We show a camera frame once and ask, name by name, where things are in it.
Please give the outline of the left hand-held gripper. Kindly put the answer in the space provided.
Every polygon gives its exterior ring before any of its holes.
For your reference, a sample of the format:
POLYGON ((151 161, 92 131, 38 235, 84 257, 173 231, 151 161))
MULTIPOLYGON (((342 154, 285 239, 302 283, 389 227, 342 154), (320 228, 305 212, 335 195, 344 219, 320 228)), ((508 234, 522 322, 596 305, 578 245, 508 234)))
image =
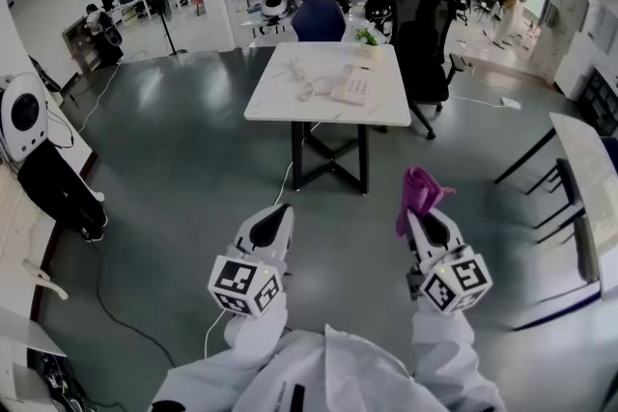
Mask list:
POLYGON ((223 311, 263 316, 284 292, 285 258, 294 233, 289 204, 264 208, 239 227, 236 243, 215 260, 208 290, 223 311))

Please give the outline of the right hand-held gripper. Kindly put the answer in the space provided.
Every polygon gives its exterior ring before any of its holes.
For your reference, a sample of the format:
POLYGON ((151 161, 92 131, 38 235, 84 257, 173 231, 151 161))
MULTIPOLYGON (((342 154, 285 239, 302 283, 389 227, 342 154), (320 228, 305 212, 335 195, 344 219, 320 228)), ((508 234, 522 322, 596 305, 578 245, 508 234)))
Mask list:
POLYGON ((412 299, 425 299, 443 315, 475 306, 492 288, 492 277, 481 254, 460 247, 464 236, 455 221, 433 207, 425 228, 411 209, 407 223, 418 258, 418 268, 407 274, 412 299))

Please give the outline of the purple cloth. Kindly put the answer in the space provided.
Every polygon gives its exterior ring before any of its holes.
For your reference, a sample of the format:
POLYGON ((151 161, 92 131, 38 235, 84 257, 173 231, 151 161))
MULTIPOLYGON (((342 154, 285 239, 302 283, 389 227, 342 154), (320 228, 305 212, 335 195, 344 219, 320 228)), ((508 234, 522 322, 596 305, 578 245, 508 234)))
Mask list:
POLYGON ((445 195, 455 193, 454 188, 442 187, 424 169, 420 167, 408 168, 403 178, 400 212, 395 226, 397 236, 405 235, 409 212, 414 213, 419 218, 424 218, 434 206, 441 202, 445 195))

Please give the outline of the white desk telephone base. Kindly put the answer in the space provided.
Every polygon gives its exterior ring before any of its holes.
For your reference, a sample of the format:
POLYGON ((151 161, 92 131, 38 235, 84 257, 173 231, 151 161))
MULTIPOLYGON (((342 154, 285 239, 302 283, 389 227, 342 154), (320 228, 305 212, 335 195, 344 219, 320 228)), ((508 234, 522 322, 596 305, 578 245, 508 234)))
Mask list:
POLYGON ((340 80, 333 86, 329 98, 356 106, 363 106, 372 82, 373 72, 366 67, 348 66, 340 80))

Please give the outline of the person's right forearm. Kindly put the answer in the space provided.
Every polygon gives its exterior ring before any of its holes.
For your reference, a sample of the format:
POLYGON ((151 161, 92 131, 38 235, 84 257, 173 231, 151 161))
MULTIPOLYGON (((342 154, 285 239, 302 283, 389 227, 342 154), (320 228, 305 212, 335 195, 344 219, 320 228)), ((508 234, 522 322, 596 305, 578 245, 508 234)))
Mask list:
POLYGON ((418 382, 426 387, 463 387, 478 377, 474 332, 463 312, 445 315, 426 299, 419 299, 411 321, 418 382))

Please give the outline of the person's left forearm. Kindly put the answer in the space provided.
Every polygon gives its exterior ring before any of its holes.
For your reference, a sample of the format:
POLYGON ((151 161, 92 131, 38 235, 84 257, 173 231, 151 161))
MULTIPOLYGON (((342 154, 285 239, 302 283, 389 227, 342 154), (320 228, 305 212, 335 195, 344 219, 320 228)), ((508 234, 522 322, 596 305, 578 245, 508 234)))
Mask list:
POLYGON ((285 293, 277 295, 260 317, 234 316, 224 330, 232 362, 248 367, 265 360, 281 338, 287 319, 285 293))

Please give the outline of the white telephone handset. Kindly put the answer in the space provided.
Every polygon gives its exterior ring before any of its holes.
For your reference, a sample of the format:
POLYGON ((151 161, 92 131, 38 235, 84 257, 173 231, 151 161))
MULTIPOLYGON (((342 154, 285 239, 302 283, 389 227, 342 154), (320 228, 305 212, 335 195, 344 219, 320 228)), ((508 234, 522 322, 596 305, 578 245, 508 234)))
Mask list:
POLYGON ((291 71, 295 80, 299 83, 309 84, 314 80, 315 73, 300 58, 293 58, 291 60, 291 71))

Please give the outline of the grey backed chair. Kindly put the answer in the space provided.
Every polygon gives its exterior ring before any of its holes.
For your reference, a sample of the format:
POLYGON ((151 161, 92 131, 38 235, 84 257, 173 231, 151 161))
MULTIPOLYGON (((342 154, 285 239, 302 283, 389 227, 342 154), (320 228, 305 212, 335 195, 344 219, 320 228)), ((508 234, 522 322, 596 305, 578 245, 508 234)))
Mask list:
POLYGON ((600 279, 600 271, 596 247, 590 225, 585 216, 580 216, 575 219, 574 235, 576 242, 577 270, 580 278, 587 284, 598 282, 600 279))

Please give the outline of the person's white coat torso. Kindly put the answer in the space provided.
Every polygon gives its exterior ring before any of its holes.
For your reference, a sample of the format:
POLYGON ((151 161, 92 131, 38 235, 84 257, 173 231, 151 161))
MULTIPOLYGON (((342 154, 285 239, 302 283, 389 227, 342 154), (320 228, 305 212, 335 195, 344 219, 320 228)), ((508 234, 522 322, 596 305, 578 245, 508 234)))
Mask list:
POLYGON ((426 387, 381 347, 326 326, 292 331, 262 362, 230 350, 168 372, 148 412, 507 412, 480 372, 467 386, 426 387))

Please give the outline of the white side table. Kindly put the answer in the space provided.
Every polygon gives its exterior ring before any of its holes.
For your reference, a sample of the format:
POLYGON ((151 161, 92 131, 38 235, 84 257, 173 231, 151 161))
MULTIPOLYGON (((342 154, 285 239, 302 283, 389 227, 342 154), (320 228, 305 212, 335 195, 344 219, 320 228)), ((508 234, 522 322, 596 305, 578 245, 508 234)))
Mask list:
POLYGON ((602 299, 618 298, 618 172, 591 125, 558 113, 551 113, 549 118, 552 129, 494 182, 509 177, 557 137, 573 170, 593 235, 602 299))

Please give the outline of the white pot with artificial flowers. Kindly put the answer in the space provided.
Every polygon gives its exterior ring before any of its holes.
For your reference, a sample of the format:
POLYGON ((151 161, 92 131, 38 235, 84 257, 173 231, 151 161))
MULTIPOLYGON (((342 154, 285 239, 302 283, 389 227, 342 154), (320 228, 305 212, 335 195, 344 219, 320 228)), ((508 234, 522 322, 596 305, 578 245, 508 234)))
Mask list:
POLYGON ((375 58, 379 55, 378 48, 383 44, 383 35, 373 25, 357 28, 355 37, 364 57, 375 58))

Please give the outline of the black mesh office chair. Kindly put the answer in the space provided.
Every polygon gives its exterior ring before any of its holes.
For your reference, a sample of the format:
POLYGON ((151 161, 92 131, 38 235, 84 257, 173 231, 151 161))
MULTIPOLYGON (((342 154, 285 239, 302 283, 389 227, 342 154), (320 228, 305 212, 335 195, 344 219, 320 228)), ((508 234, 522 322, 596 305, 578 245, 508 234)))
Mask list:
POLYGON ((449 85, 464 71, 463 58, 449 56, 451 68, 443 69, 444 46, 456 15, 455 0, 390 0, 394 46, 409 110, 426 127, 429 140, 435 132, 418 106, 432 105, 437 113, 449 98, 449 85))

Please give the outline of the blue chair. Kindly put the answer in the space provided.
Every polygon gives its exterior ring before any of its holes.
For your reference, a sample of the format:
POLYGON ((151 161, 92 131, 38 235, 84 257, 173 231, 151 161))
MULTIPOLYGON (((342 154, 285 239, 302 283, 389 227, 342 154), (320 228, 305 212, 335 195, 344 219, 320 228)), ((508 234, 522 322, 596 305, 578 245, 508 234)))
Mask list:
POLYGON ((346 20, 335 0, 306 0, 295 12, 292 26, 298 41, 341 41, 346 20))

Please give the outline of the speckled grey cabinet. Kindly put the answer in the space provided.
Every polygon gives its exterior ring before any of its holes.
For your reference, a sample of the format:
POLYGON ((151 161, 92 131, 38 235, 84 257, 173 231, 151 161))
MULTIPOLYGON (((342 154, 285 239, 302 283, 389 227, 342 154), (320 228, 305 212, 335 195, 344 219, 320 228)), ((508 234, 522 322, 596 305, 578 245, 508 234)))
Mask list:
POLYGON ((569 52, 576 29, 565 24, 543 25, 530 56, 536 74, 551 84, 562 58, 569 52))

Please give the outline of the white cabinet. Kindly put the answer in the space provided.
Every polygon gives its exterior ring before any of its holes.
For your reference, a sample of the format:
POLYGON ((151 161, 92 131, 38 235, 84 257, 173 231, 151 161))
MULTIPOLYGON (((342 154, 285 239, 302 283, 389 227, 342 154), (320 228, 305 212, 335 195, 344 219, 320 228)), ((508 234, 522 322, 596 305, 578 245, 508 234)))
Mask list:
POLYGON ((554 84, 569 100, 575 101, 583 92, 595 65, 606 62, 606 54, 581 32, 575 32, 568 52, 562 57, 554 84))

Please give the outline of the black standing floor fan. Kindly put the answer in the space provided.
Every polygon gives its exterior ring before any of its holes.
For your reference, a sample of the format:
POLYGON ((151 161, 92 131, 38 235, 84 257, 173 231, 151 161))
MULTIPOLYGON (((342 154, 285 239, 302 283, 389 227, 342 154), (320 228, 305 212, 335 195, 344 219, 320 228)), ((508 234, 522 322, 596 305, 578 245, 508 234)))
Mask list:
POLYGON ((158 13, 164 30, 164 39, 168 42, 171 54, 177 56, 179 54, 187 54, 188 51, 184 48, 177 48, 171 36, 169 23, 172 20, 172 13, 169 0, 158 0, 158 13))

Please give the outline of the light wooden desk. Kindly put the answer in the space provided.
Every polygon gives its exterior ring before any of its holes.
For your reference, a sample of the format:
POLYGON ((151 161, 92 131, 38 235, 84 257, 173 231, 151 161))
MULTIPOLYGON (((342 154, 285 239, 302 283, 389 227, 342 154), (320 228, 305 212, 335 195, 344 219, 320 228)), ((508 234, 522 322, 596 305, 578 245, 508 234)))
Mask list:
MULTIPOLYGON (((47 100, 47 111, 49 133, 46 140, 83 180, 82 172, 95 153, 52 98, 47 100)), ((37 289, 57 294, 37 286, 21 262, 28 260, 45 271, 43 257, 53 230, 66 228, 40 209, 23 190, 17 179, 23 161, 6 162, 0 144, 0 306, 29 317, 37 289)), ((102 194, 91 192, 102 203, 102 194)))

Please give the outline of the white low desk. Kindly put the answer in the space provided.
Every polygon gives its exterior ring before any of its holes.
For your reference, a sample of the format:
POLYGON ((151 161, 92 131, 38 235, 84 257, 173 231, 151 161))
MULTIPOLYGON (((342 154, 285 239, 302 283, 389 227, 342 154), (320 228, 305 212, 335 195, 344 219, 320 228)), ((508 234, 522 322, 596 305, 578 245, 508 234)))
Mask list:
POLYGON ((9 412, 58 412, 47 386, 27 366, 27 351, 66 357, 41 326, 0 306, 0 403, 9 412))

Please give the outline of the grey metal cabinet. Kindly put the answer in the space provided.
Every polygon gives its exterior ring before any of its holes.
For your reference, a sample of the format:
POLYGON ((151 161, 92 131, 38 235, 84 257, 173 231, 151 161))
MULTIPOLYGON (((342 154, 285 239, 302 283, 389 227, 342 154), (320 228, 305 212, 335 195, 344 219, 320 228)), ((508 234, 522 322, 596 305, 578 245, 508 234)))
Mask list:
POLYGON ((62 33, 62 37, 71 58, 78 64, 81 72, 90 73, 98 68, 100 58, 85 22, 86 17, 81 16, 62 33))

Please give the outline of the white round-faced device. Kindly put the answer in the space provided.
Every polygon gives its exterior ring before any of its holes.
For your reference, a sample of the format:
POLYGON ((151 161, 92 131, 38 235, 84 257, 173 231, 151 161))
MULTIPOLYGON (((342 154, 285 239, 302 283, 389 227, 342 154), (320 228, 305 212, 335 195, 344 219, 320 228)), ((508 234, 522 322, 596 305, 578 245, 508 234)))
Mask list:
POLYGON ((21 162, 47 135, 42 83, 35 73, 18 74, 0 95, 0 142, 12 161, 21 162))

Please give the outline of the black cross table frame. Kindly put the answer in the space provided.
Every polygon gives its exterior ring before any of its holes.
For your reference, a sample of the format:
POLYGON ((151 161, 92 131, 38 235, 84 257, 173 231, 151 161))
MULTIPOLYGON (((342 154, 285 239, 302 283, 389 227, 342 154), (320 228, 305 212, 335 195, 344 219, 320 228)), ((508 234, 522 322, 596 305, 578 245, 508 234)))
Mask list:
POLYGON ((337 149, 329 148, 314 135, 313 127, 308 122, 292 122, 292 181, 293 189, 303 186, 325 174, 331 174, 360 194, 369 192, 369 139, 366 124, 358 124, 357 137, 349 140, 337 149), (303 146, 307 145, 326 162, 310 172, 303 172, 303 146), (350 151, 358 151, 358 176, 354 176, 338 163, 338 159, 350 151))

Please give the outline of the black metal frame chair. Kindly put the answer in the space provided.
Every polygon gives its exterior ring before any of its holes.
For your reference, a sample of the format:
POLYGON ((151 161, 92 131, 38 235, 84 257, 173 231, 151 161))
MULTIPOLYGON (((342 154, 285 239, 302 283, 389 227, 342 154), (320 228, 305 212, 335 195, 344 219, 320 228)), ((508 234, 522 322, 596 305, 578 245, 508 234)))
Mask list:
POLYGON ((562 223, 560 223, 554 231, 539 240, 539 243, 547 240, 556 233, 563 231, 566 227, 573 224, 577 218, 582 217, 585 212, 582 196, 576 183, 575 173, 567 159, 557 158, 555 161, 555 165, 544 176, 542 176, 542 178, 539 179, 530 189, 528 189, 525 192, 525 195, 529 196, 545 182, 551 182, 554 184, 554 186, 550 189, 550 193, 553 193, 555 190, 562 188, 566 196, 567 203, 557 209, 545 220, 535 225, 533 227, 534 230, 541 229, 546 224, 558 217, 560 214, 572 207, 575 207, 576 210, 562 223))

